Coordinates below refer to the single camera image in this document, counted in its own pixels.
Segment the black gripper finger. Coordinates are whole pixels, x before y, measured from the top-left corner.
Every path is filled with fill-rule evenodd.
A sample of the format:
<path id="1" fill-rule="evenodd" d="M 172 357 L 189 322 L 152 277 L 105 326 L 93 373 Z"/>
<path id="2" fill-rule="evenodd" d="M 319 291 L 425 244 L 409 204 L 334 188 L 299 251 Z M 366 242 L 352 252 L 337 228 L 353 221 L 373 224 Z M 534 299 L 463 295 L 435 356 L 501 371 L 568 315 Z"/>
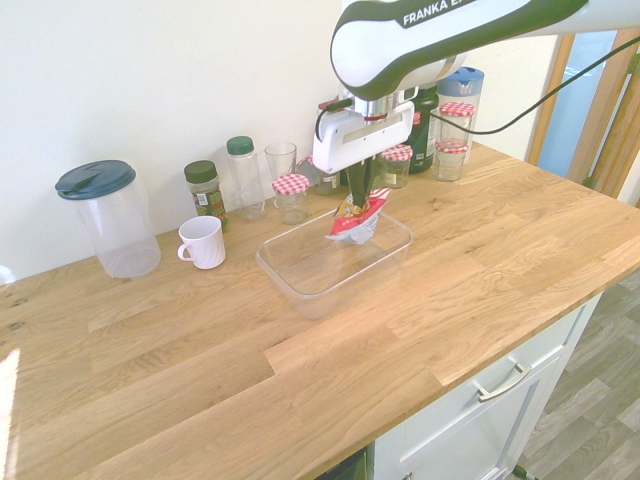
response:
<path id="1" fill-rule="evenodd" d="M 365 167 L 365 198 L 368 199 L 371 192 L 380 187 L 383 162 L 379 157 L 370 157 L 366 160 Z"/>
<path id="2" fill-rule="evenodd" d="M 353 205 L 363 209 L 368 195 L 369 167 L 367 164 L 351 165 L 347 168 L 347 176 Z"/>

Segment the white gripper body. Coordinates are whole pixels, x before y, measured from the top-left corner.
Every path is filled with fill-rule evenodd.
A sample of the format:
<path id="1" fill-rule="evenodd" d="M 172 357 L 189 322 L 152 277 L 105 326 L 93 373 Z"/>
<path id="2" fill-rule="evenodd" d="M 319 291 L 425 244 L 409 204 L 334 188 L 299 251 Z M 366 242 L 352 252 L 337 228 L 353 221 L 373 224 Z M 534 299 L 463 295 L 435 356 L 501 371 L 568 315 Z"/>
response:
<path id="1" fill-rule="evenodd" d="M 412 102 L 401 104 L 377 121 L 367 121 L 348 109 L 318 116 L 313 165 L 323 172 L 337 173 L 401 144 L 411 133 L 413 116 Z"/>

